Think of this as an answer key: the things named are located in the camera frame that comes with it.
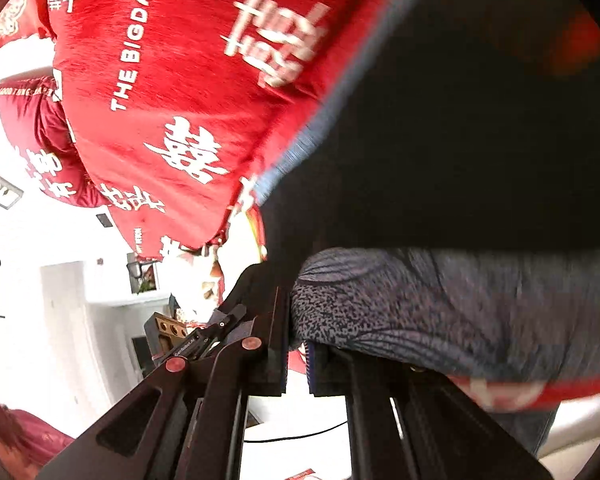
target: black cable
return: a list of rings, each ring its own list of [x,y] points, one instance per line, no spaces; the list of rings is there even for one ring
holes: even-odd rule
[[[307,438],[309,436],[316,436],[316,435],[320,435],[320,434],[323,434],[323,433],[327,433],[327,431],[335,430],[336,428],[339,428],[340,426],[343,426],[347,422],[348,421],[345,420],[344,422],[341,422],[340,424],[336,424],[336,426],[334,426],[333,428],[329,428],[328,430],[318,431],[317,433],[310,433],[308,435],[283,436],[281,438],[269,438],[267,440],[245,440],[244,443],[245,444],[264,444],[265,442],[280,442],[281,440],[298,440],[299,438]]]

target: gray textured cloth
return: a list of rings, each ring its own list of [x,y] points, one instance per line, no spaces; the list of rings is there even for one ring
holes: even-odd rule
[[[314,340],[491,381],[600,375],[600,252],[512,256],[331,249],[292,293],[295,341]],[[553,412],[494,418],[537,452]]]

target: light fixture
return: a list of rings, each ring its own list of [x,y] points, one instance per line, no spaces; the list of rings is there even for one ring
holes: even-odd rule
[[[11,182],[0,176],[0,207],[9,209],[22,198],[23,190],[15,187]]]

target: robotic device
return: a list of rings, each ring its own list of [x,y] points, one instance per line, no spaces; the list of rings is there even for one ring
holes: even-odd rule
[[[288,295],[275,298],[257,315],[238,304],[165,352],[38,479],[237,480],[248,397],[285,391]],[[308,354],[312,393],[346,396],[354,480],[551,478],[445,376],[320,344]],[[600,479],[600,460],[583,473]]]

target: maroon pillow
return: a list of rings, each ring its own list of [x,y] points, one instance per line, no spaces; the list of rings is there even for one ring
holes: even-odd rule
[[[67,204],[109,203],[94,186],[75,149],[52,77],[0,84],[0,120],[7,138],[45,194]]]
[[[47,0],[9,0],[0,13],[0,47],[28,38],[54,38],[49,23]]]

